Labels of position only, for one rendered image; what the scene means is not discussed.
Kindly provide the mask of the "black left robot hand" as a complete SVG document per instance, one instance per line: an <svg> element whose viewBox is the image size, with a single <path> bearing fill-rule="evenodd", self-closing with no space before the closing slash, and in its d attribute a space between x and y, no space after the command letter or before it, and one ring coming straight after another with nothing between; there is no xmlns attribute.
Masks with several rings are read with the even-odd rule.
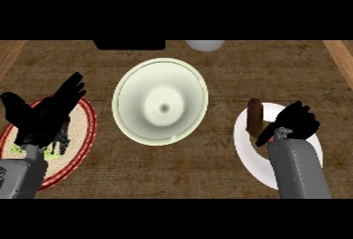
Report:
<svg viewBox="0 0 353 239"><path fill-rule="evenodd" d="M75 72L53 96L35 107L10 91L0 94L5 108L5 120L17 128L14 144L45 147L54 139L72 109L85 94L82 75Z"/></svg>

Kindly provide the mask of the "pale green bowl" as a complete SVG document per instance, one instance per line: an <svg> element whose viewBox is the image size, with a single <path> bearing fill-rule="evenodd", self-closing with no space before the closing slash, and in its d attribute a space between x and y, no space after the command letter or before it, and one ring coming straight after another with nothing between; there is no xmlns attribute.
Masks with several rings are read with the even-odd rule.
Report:
<svg viewBox="0 0 353 239"><path fill-rule="evenodd" d="M119 79L112 98L113 121L138 144L165 146L196 129L208 106L197 70L174 58L153 58Z"/></svg>

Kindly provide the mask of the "white plate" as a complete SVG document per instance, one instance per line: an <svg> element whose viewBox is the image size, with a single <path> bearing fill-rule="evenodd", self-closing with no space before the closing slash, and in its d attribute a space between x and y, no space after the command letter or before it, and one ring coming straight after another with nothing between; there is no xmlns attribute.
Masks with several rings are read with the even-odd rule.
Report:
<svg viewBox="0 0 353 239"><path fill-rule="evenodd" d="M285 109L283 105L274 103L261 103L262 105L262 120L274 121L276 116L280 111ZM234 130L233 130L233 140L234 148L239 155L239 160L251 173L252 177L273 190L277 190L277 181L274 177L274 171L271 168L270 161L259 156L257 150L251 143L251 136L245 131L246 128L246 107L239 113ZM316 150L317 159L322 166L322 145L317 136L313 134L307 139L313 149Z"/></svg>

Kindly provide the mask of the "brown bell pepper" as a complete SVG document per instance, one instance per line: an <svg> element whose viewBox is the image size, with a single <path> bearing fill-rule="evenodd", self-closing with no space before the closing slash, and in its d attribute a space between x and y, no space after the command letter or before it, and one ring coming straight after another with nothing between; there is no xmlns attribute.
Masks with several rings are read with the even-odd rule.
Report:
<svg viewBox="0 0 353 239"><path fill-rule="evenodd" d="M246 106L246 132L252 137L259 136L262 125L262 105L259 99L252 98Z"/></svg>

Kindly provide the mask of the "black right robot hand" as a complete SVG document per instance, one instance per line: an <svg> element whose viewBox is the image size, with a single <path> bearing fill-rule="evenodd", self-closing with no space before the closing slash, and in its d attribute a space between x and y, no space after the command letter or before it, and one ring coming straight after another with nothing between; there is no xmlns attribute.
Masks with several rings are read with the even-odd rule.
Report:
<svg viewBox="0 0 353 239"><path fill-rule="evenodd" d="M310 107L301 105L301 101L296 101L280 111L276 120L267 125L259 133L255 142L258 147L267 143L279 127L292 131L292 133L286 135L291 139L305 140L316 133L320 123L314 118L314 114L308 112L308 109Z"/></svg>

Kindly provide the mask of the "red-rimmed patterned plate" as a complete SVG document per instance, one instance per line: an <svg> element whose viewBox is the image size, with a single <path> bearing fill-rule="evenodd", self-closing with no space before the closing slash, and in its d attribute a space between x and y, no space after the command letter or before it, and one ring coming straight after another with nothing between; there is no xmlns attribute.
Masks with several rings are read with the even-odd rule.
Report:
<svg viewBox="0 0 353 239"><path fill-rule="evenodd" d="M73 172L85 159L96 137L96 113L93 105L81 98L69 115L66 129L44 149L44 160L48 163L39 190L53 187ZM0 160L23 159L26 151L13 144L16 127L8 124L0 133Z"/></svg>

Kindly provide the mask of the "pale grey round object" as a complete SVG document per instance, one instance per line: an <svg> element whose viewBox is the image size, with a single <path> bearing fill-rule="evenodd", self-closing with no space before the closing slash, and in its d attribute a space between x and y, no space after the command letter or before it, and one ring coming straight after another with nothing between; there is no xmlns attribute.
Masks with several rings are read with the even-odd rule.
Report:
<svg viewBox="0 0 353 239"><path fill-rule="evenodd" d="M223 40L187 40L186 44L197 51L208 52L217 50L223 44Z"/></svg>

